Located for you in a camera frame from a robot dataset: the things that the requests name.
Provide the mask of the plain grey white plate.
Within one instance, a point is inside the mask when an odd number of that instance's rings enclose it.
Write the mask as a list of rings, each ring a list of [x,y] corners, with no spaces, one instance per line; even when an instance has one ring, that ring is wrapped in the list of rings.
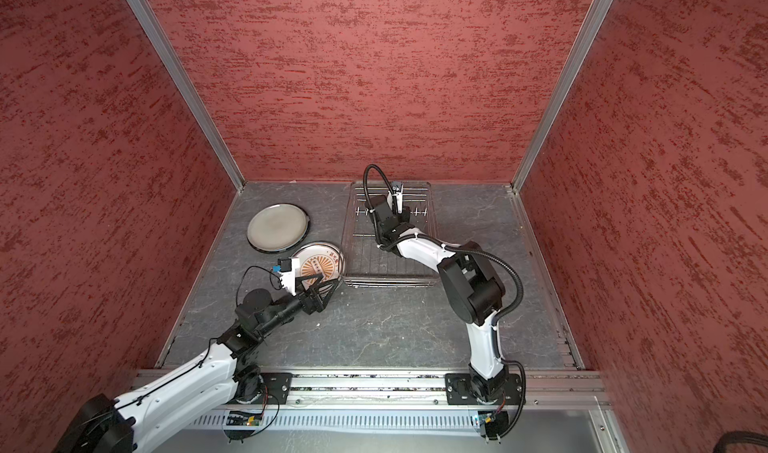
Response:
[[[250,220],[246,237],[266,246],[278,246],[304,238],[309,227],[309,216],[302,208],[288,203],[275,204]]]

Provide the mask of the dark striped rim plate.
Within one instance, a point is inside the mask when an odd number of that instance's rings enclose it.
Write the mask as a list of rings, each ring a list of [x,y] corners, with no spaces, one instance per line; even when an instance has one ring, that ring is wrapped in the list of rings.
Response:
[[[291,243],[279,244],[278,246],[266,246],[265,244],[257,243],[255,240],[252,240],[250,237],[248,237],[247,240],[251,248],[263,254],[278,254],[278,253],[287,252],[293,248],[298,247],[304,241],[304,239],[301,238]]]

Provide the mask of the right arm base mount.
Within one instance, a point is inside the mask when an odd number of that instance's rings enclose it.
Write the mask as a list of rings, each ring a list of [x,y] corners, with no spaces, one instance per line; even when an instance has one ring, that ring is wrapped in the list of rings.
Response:
[[[519,374],[501,371],[496,377],[484,379],[475,373],[448,373],[444,376],[449,405],[519,405],[523,394]]]

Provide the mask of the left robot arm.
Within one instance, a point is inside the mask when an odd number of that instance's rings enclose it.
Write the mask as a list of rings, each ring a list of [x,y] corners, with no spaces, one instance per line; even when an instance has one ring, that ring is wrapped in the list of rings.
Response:
[[[326,309],[339,279],[320,274],[295,280],[295,294],[273,299],[266,289],[248,292],[236,320],[205,351],[161,378],[115,399],[88,400],[55,446],[57,452],[151,452],[211,409],[235,401],[264,410],[278,388],[262,375],[258,349],[298,314]]]

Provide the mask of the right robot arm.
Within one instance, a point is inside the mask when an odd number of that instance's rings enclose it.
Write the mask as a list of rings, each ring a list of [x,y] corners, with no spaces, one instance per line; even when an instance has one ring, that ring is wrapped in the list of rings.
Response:
[[[470,345],[469,389],[479,401],[495,401],[508,378],[508,369],[497,352],[493,326],[502,308],[505,287],[478,244],[444,243],[406,220],[390,195],[366,199],[377,246],[382,251],[415,261],[441,280],[448,303],[467,327]]]

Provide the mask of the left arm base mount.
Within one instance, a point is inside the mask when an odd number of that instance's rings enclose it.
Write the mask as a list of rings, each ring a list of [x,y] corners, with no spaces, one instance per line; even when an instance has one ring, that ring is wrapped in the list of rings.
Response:
[[[243,378],[238,383],[235,401],[240,404],[264,404],[274,400],[280,405],[287,401],[293,375],[262,372]]]

